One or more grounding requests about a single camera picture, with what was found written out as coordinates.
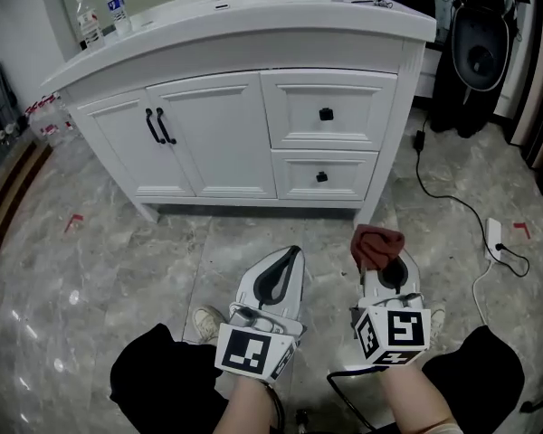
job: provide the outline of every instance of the blue label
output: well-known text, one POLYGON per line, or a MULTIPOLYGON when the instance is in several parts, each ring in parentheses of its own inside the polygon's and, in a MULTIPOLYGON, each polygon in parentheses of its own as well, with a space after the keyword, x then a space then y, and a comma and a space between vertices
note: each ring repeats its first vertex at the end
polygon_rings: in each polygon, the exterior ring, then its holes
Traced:
POLYGON ((110 11, 118 10, 124 5, 125 5, 124 0, 111 0, 110 2, 107 3, 107 6, 109 7, 110 11))

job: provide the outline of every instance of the red tape mark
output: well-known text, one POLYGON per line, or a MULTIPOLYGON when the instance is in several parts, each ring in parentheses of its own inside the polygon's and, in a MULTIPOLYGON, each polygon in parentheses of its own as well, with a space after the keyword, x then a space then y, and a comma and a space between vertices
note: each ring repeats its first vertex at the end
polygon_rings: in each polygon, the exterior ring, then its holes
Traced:
POLYGON ((525 231, 525 234, 527 235, 527 239, 531 239, 531 235, 529 234, 529 229, 527 228, 527 224, 525 222, 523 223, 513 223, 513 227, 515 228, 521 228, 525 231))
POLYGON ((83 220, 84 220, 84 217, 82 217, 82 215, 80 215, 79 213, 74 213, 71 219, 69 220, 68 224, 66 225, 64 232, 66 233, 71 228, 71 225, 74 221, 82 222, 83 220))

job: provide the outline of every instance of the water bottle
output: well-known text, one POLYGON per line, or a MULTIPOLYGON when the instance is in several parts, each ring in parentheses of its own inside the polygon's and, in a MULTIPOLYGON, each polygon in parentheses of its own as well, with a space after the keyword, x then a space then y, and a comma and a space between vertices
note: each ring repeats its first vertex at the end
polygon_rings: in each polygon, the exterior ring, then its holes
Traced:
POLYGON ((94 5, 88 0, 76 0, 79 4, 76 10, 76 17, 79 21, 84 41, 91 50, 98 50, 105 46, 105 39, 100 29, 99 18, 95 12, 94 5))
POLYGON ((119 37, 124 37, 131 32, 131 24, 127 10, 125 9, 125 0, 107 0, 110 14, 117 29, 119 37))

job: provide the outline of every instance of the white countertop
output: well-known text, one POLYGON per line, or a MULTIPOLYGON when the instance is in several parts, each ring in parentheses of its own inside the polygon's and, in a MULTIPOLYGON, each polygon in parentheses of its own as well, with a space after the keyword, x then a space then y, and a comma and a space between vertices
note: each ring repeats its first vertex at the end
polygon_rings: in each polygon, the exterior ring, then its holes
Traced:
POLYGON ((404 5, 392 8, 337 0, 176 0, 134 15, 133 33, 115 33, 95 52, 84 51, 44 81, 44 94, 143 53, 230 33, 283 29, 338 29, 432 42, 436 21, 404 5), (229 5, 216 9, 219 5, 229 5))

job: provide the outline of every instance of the black cable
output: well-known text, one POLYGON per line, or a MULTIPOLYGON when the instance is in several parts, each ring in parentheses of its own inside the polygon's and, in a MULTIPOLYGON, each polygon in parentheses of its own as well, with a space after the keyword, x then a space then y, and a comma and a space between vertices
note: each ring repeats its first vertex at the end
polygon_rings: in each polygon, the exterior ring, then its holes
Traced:
POLYGON ((278 415, 278 431, 283 433, 283 431, 286 429, 286 412, 283 409, 280 397, 278 396, 278 393, 270 386, 270 384, 264 382, 263 385, 270 394, 270 397, 273 400, 273 405, 275 407, 275 412, 278 415))
POLYGON ((423 129, 422 131, 419 131, 419 132, 416 132, 416 140, 414 141, 414 149, 416 150, 416 155, 417 155, 417 158, 416 158, 416 178, 418 179, 418 183, 420 184, 420 187, 423 189, 423 191, 426 193, 427 196, 430 196, 431 198, 434 198, 434 199, 451 199, 453 201, 456 201, 457 203, 461 203, 463 206, 469 208, 472 213, 474 214, 474 216, 477 218, 477 222, 479 223, 479 226, 481 227, 481 234, 482 234, 482 242, 484 243, 485 245, 485 248, 487 248, 487 251, 490 253, 491 257, 493 257, 493 259, 495 260, 495 262, 497 262, 498 264, 500 265, 504 265, 506 266, 510 271, 513 272, 513 275, 515 275, 516 277, 519 277, 519 278, 523 278, 523 277, 526 277, 527 274, 529 273, 529 268, 530 268, 530 263, 529 263, 529 259, 527 259, 526 257, 524 256, 521 256, 519 254, 517 254, 516 252, 513 252, 512 250, 510 250, 509 248, 507 248, 504 244, 502 243, 499 243, 495 246, 495 249, 497 250, 505 250, 507 251, 509 254, 512 254, 513 256, 519 258, 519 259, 523 259, 527 262, 527 270, 525 271, 525 273, 518 273, 517 271, 515 271, 515 269, 510 265, 508 264, 507 262, 503 262, 501 260, 498 260, 492 253, 492 250, 489 248, 489 243, 487 242, 487 237, 485 235, 485 228, 484 226, 482 225, 482 220, 481 220, 481 217, 479 216, 479 214, 472 208, 472 206, 470 206, 469 204, 467 204, 465 201, 463 200, 460 200, 459 198, 457 198, 456 196, 452 196, 450 194, 442 194, 442 195, 437 195, 437 194, 431 194, 429 193, 429 191, 424 187, 424 184, 423 184, 423 180, 420 178, 420 172, 419 172, 419 166, 420 166, 420 154, 422 153, 423 151, 423 148, 424 148, 424 125, 426 124, 426 121, 428 120, 428 115, 426 116, 426 119, 424 120, 424 123, 423 123, 423 129))
POLYGON ((347 406, 352 410, 352 412, 356 415, 356 418, 362 422, 362 424, 368 428, 369 430, 376 430, 374 426, 372 426, 366 418, 364 418, 364 415, 360 413, 360 410, 357 409, 354 404, 349 400, 348 397, 340 390, 336 382, 334 381, 334 378, 339 376, 359 376, 360 374, 370 374, 370 373, 376 373, 376 372, 382 372, 386 369, 385 366, 372 366, 370 368, 365 368, 363 370, 353 370, 349 372, 333 372, 330 373, 328 376, 326 376, 326 379, 329 382, 329 385, 332 386, 332 389, 334 392, 342 399, 347 406))

